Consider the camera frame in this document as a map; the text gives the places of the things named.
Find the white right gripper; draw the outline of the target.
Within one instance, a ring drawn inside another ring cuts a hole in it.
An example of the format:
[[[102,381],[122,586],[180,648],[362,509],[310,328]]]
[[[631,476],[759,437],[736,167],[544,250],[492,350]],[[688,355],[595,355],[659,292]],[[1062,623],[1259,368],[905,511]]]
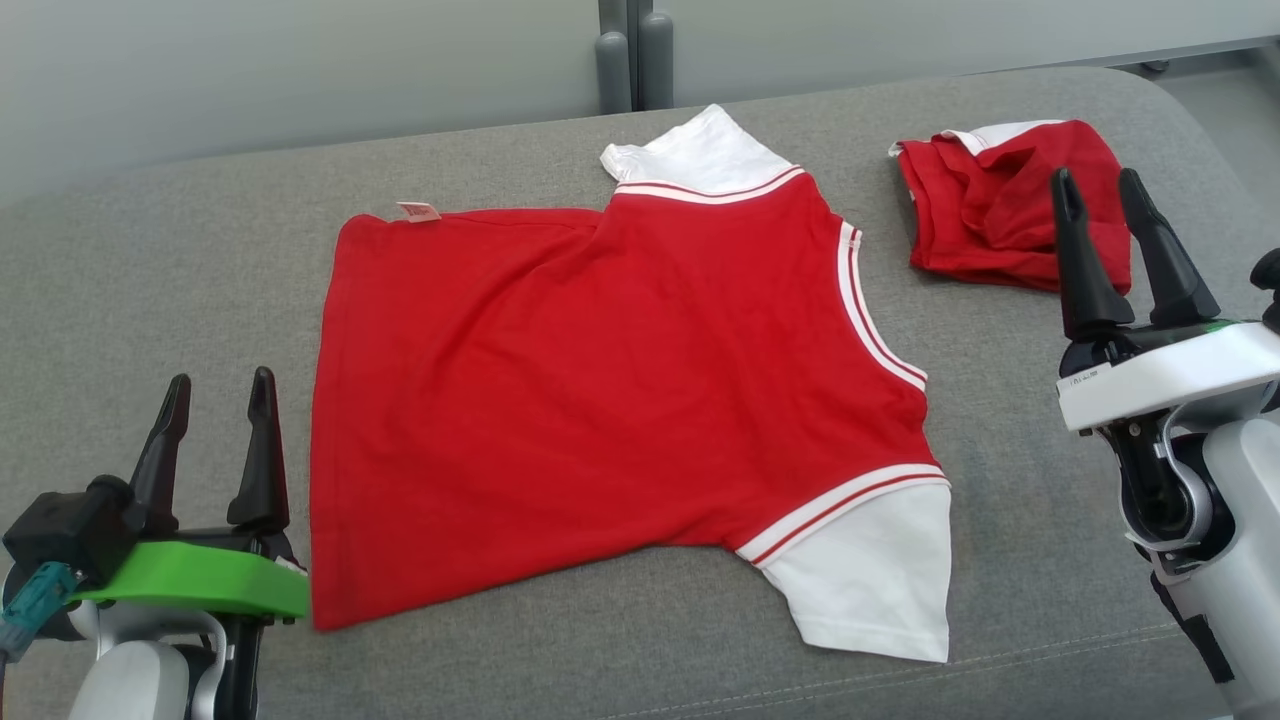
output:
[[[1146,265],[1156,328],[1216,319],[1220,306],[1178,234],[1158,211],[1139,173],[1117,178],[1125,223]],[[1050,178],[1064,336],[1084,343],[1130,325],[1135,314],[1116,291],[1089,232],[1085,201],[1066,167]],[[1280,334],[1249,322],[1100,364],[1056,383],[1069,430],[1105,427],[1280,379]]]

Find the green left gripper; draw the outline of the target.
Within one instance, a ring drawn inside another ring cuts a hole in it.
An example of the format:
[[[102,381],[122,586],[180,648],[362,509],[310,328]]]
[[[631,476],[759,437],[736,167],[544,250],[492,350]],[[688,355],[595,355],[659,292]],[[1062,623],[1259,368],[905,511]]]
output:
[[[172,378],[131,478],[125,521],[142,539],[101,585],[82,583],[70,602],[134,603],[248,618],[297,620],[311,609],[310,579],[284,533],[291,524],[276,382],[253,372],[246,416],[250,445],[236,497],[234,528],[179,529],[173,514],[179,446],[189,427],[192,382]]]

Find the red shorts with white band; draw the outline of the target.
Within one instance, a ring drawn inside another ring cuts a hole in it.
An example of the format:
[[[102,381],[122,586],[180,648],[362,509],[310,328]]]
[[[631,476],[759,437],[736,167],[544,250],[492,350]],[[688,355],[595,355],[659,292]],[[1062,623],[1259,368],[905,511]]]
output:
[[[1121,165],[1088,123],[1029,120],[945,129],[890,150],[916,214],[913,266],[955,281],[1059,292],[1050,179],[1068,168],[1088,231],[1120,295],[1132,290]]]

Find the red shirt with white sleeves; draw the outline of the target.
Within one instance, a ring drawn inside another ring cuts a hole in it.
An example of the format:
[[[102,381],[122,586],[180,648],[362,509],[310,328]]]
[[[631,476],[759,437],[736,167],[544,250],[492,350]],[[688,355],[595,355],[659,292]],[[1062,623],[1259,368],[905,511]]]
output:
[[[927,374],[861,232],[710,105],[611,145],[600,211],[351,218],[312,405],[314,625],[649,546],[718,546],[812,646],[948,657]]]

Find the grey fabric sofa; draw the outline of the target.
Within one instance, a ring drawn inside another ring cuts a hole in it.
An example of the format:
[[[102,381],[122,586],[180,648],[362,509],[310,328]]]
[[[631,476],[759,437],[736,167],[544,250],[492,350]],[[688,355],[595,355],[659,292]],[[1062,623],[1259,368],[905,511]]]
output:
[[[865,233],[893,351],[931,378],[952,482],[951,662],[805,646],[786,603],[719,550],[654,548],[347,632],[274,626],[265,720],[1206,720],[1222,702],[1125,542],[1103,441],[1062,427],[1057,300],[908,265],[888,147],[941,129],[1078,117],[1138,169],[1228,316],[1270,296],[1280,188],[1257,190],[1162,87],[1048,68],[728,105]],[[253,369],[279,384],[308,552],[310,400],[340,225],[399,200],[600,208],[604,146],[685,110],[422,135],[133,170],[0,210],[0,530],[40,493],[128,477],[173,375],[195,383],[175,511],[223,520]]]

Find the grey double post round feet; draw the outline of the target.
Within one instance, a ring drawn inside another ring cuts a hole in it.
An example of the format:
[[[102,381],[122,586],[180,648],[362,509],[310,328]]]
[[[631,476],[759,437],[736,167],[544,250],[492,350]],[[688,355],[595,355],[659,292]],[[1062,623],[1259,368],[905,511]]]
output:
[[[602,115],[675,106],[675,22],[659,0],[596,0]]]

